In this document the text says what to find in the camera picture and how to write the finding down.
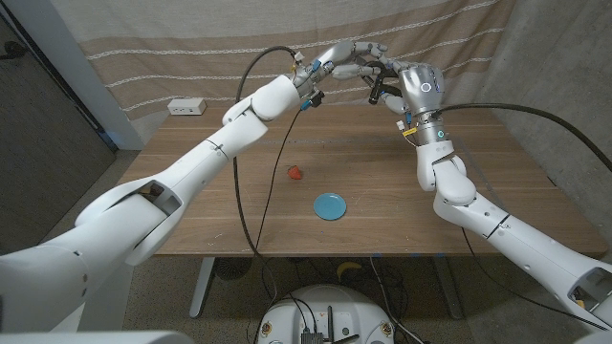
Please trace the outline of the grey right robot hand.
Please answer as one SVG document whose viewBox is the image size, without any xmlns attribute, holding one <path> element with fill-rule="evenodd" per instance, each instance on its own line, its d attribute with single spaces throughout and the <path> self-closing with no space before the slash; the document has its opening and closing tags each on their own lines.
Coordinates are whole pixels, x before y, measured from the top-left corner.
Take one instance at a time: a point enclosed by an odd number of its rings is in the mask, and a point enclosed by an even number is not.
<svg viewBox="0 0 612 344">
<path fill-rule="evenodd" d="M 386 68 L 399 79 L 399 96 L 382 96 L 384 104 L 398 115 L 418 116 L 441 108 L 445 81 L 440 69 L 416 62 L 389 60 Z"/>
</svg>

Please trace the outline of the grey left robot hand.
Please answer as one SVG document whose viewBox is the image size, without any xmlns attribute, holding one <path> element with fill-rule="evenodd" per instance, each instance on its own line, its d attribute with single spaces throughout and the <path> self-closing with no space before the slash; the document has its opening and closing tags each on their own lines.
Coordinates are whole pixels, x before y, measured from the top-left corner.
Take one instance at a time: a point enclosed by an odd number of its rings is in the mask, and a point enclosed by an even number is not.
<svg viewBox="0 0 612 344">
<path fill-rule="evenodd" d="M 349 63 L 358 55 L 370 54 L 379 57 L 387 50 L 388 48 L 380 43 L 341 41 L 317 56 L 310 64 L 298 66 L 293 84 L 299 96 L 305 97 L 337 66 Z"/>
</svg>

